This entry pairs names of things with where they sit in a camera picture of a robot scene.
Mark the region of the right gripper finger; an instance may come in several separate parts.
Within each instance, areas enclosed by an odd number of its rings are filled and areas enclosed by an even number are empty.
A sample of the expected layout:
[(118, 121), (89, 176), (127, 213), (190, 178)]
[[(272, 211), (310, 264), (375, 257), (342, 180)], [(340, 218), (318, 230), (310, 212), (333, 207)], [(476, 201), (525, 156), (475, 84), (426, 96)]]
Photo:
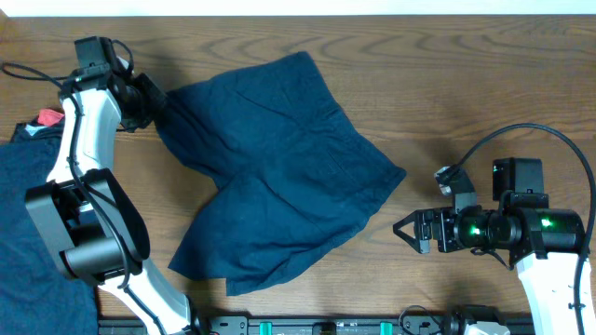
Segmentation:
[(415, 225), (416, 222), (417, 222), (417, 211), (415, 210), (412, 213), (410, 213), (409, 215), (407, 215), (405, 218), (394, 223), (393, 231), (397, 232), (408, 225), (411, 225), (411, 224)]
[(402, 230), (397, 230), (394, 234), (403, 240), (406, 244), (408, 244), (414, 251), (417, 253), (421, 252), (420, 242), (419, 239), (415, 236), (408, 235), (404, 233)]

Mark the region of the navy blue shorts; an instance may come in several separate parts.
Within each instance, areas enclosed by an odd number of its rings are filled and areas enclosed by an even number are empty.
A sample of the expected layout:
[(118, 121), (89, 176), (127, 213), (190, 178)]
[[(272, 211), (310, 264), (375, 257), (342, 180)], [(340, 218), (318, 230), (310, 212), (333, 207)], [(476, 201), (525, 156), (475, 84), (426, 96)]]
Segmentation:
[(213, 179), (169, 268), (237, 296), (284, 284), (358, 234), (404, 180), (298, 52), (172, 90), (157, 132)]

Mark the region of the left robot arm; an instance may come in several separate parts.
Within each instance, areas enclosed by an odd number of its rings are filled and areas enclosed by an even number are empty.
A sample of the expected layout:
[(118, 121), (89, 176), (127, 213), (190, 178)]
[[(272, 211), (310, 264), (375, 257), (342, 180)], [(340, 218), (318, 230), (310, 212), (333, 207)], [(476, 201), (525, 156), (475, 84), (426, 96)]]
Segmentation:
[(146, 225), (113, 173), (115, 135), (149, 126), (166, 94), (117, 41), (75, 41), (78, 68), (57, 81), (65, 114), (60, 151), (44, 184), (25, 195), (57, 269), (117, 297), (150, 334), (203, 334), (196, 308), (150, 258)]

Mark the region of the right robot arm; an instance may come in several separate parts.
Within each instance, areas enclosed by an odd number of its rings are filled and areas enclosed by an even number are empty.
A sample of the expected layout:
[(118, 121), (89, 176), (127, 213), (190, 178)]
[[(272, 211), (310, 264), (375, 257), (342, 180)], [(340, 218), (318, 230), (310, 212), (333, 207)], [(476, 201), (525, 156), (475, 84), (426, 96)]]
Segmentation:
[(442, 253), (467, 249), (496, 257), (516, 270), (531, 307), (537, 334), (595, 331), (588, 261), (580, 258), (586, 230), (571, 209), (549, 205), (543, 168), (535, 158), (504, 158), (493, 162), (493, 200), (484, 209), (466, 172), (440, 184), (452, 197), (448, 208), (418, 209), (393, 226), (396, 236), (420, 254), (437, 241)]

